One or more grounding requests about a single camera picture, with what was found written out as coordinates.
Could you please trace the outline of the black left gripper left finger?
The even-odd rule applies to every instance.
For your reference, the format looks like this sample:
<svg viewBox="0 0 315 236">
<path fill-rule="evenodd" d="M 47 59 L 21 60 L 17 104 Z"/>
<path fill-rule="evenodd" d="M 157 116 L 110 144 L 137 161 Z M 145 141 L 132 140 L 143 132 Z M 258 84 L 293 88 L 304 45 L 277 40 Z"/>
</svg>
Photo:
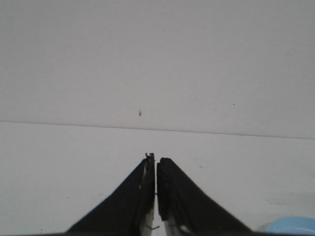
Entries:
<svg viewBox="0 0 315 236">
<path fill-rule="evenodd" d="M 146 154 L 115 191 L 67 233 L 151 233 L 155 205 L 155 157 Z"/>
</svg>

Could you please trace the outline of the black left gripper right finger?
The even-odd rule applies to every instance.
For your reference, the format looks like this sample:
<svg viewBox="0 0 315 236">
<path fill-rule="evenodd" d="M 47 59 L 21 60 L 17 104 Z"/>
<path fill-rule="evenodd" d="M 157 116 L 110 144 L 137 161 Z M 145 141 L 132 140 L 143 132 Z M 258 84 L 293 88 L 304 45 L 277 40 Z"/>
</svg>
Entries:
<svg viewBox="0 0 315 236">
<path fill-rule="evenodd" d="M 157 164 L 157 200 L 167 233 L 251 233 L 170 158 Z"/>
</svg>

